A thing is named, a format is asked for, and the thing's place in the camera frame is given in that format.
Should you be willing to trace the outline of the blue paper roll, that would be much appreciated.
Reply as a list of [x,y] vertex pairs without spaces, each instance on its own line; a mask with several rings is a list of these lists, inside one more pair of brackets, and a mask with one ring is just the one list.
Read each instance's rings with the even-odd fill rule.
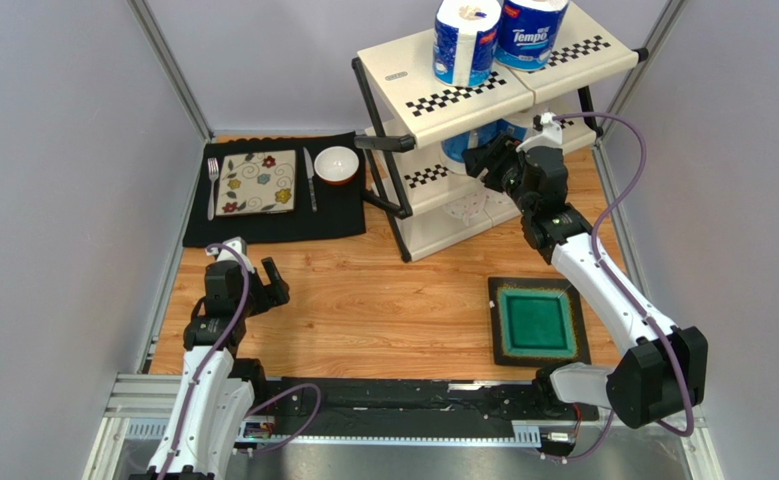
[[495,121],[443,140],[440,148],[444,165],[453,173],[466,175],[463,153],[488,144],[497,134],[498,122]]

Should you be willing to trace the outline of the Tempo paper roll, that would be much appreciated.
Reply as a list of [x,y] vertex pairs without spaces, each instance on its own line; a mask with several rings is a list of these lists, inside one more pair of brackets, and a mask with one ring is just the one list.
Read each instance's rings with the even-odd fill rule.
[[569,5],[568,0],[503,1],[494,60],[519,71],[545,67]]
[[442,1],[434,20],[434,77],[454,87],[482,85],[491,74],[500,22],[498,1]]

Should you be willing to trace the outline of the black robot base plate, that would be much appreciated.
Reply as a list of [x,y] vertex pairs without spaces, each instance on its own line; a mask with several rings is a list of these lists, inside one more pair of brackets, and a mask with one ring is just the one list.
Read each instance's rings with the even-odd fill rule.
[[531,381],[279,377],[261,387],[258,412],[274,434],[300,426],[309,436],[506,439],[513,425],[572,431],[599,420],[593,406],[544,402]]

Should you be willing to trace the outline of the white patterned paper roll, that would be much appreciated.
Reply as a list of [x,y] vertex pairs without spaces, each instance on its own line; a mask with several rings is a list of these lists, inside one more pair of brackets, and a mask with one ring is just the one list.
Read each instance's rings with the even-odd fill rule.
[[487,194],[483,191],[466,195],[443,206],[443,210],[452,218],[469,226],[472,220],[484,212]]

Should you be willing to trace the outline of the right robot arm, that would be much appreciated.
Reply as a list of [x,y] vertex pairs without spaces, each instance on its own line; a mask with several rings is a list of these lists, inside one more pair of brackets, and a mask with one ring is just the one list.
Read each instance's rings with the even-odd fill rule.
[[651,423],[678,435],[694,428],[704,398],[708,341],[696,327],[681,328],[610,260],[586,218],[567,200],[569,172],[561,148],[523,147],[501,134],[462,155],[466,174],[505,194],[521,214],[528,245],[563,275],[589,304],[621,354],[613,368],[581,362],[548,367],[537,377],[559,403],[611,410],[632,429]]

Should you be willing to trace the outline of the white roll with blue band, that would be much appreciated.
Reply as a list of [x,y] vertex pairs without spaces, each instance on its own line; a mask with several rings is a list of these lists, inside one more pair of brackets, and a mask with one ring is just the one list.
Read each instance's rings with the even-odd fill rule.
[[498,132],[518,140],[527,140],[540,133],[535,126],[535,118],[544,113],[545,110],[526,109],[510,114],[497,122]]

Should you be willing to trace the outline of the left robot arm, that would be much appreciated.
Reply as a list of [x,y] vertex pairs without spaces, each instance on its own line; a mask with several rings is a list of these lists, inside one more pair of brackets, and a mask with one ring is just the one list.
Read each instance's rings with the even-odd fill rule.
[[183,334],[182,376],[163,438],[142,479],[221,479],[238,429],[258,397],[267,392],[257,359],[238,359],[245,320],[286,304],[289,286],[272,258],[241,270],[242,255],[221,253],[205,270],[205,294]]

